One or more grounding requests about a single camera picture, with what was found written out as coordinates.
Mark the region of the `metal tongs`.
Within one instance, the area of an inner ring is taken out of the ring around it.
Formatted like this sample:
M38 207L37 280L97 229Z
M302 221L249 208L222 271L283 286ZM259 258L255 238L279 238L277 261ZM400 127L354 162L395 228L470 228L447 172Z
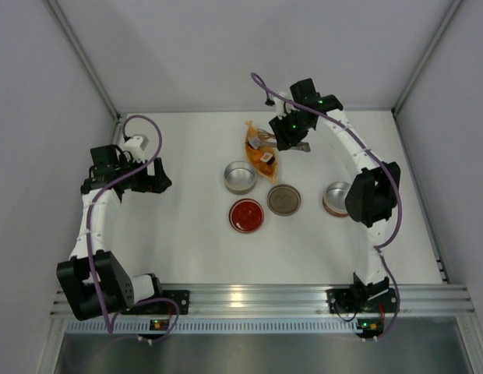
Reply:
M274 134L271 134L268 132L258 132L256 135L252 135L252 136L258 136L262 140L261 147L263 146L272 147L280 151L297 150L297 151L302 151L306 153L311 151L311 147L307 142L299 142L299 143L296 143L295 145L291 145L290 143L285 143L284 141L278 141Z

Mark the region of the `sushi roll black white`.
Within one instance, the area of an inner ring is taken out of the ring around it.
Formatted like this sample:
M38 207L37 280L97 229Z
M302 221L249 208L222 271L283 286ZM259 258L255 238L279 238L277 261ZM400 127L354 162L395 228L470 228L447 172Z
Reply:
M260 161L271 165L275 161L275 156L272 153L264 153L264 155L261 156Z

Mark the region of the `sushi piece with red top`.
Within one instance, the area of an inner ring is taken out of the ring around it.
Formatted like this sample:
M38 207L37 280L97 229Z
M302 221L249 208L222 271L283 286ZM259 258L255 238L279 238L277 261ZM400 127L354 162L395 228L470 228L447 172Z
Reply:
M250 136L247 138L247 144L257 150L262 146L262 140L258 136Z

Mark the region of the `orange fried food piece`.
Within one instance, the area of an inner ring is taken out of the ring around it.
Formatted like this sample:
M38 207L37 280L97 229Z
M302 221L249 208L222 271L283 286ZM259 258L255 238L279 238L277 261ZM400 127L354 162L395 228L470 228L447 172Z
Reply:
M273 173L273 169L270 165L262 163L260 165L261 172L265 175L271 175Z
M247 155L248 155L248 158L249 160L253 163L253 164L258 164L260 162L260 158L261 156L263 155L261 151L259 150L254 150L254 149L248 149L248 152L247 152Z

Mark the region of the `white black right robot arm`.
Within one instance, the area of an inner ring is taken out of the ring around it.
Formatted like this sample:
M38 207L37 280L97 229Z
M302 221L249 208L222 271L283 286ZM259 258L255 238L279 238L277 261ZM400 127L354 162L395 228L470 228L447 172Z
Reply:
M346 289L333 289L330 309L340 315L369 310L395 312L397 282L383 250L397 236L402 222L400 167L381 161L361 139L334 95L323 96L312 79L294 83L289 93L266 90L266 104L276 108L270 120L278 150L295 148L310 130L324 137L351 176L343 198L350 219L359 224L353 281Z

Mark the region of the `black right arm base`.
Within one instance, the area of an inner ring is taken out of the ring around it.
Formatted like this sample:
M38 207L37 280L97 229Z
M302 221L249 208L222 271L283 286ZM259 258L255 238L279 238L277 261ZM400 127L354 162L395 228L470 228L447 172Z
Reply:
M326 291L330 311L341 315L354 313L394 313L397 294L393 288L373 298L354 295L349 288L332 288Z

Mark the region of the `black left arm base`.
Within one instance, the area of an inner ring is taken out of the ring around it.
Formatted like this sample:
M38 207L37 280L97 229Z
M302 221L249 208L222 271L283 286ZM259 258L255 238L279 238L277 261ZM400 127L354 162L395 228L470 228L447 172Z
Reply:
M175 302L178 305L180 315L189 314L189 301L190 291L185 289L168 290L163 292L163 298L166 301L156 301L154 298L150 298L133 306L130 309L126 309L122 312L123 315L133 316L152 316L152 315L174 315L176 308L171 302Z

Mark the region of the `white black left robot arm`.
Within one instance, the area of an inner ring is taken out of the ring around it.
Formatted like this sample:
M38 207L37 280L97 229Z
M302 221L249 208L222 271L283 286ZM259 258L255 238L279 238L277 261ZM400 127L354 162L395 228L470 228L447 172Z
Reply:
M143 136L122 146L91 149L93 164L81 185L83 218L69 259L56 275L73 315L84 321L122 312L164 295L154 273L131 277L112 252L114 226L125 191L160 194L171 187L161 159L148 161Z

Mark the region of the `woven bamboo basket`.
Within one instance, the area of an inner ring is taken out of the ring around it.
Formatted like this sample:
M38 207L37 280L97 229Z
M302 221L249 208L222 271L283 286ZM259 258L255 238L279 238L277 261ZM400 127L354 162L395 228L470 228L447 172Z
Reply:
M275 135L256 128L252 121L245 125L245 155L249 163L261 176L276 183L279 161Z

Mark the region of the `grey round metal container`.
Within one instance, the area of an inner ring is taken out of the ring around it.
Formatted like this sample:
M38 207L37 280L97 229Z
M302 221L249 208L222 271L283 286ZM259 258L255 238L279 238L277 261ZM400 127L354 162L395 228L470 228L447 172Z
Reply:
M223 178L228 191L241 195L253 190L257 173L249 162L233 161L224 169Z

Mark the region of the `red round metal container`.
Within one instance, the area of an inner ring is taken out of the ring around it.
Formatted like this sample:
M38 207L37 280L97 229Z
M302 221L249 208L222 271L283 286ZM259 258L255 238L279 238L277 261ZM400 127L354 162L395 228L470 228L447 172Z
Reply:
M334 217L347 217L348 212L345 206L345 199L350 189L346 182L334 182L330 184L323 193L323 207Z

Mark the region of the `red round lid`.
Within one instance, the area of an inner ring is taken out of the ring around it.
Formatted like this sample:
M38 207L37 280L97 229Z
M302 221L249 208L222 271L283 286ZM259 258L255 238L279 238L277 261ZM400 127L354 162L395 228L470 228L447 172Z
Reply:
M254 199L240 199L229 209L228 222L239 233L252 233L263 225L264 210Z

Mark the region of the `aluminium mounting rail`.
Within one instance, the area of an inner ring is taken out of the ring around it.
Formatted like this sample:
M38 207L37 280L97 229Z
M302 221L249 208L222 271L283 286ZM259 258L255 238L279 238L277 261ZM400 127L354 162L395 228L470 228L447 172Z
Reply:
M173 292L189 291L189 317L330 316L336 302L325 284L165 284ZM474 312L466 287L455 284L401 285L388 305L400 316L458 316Z

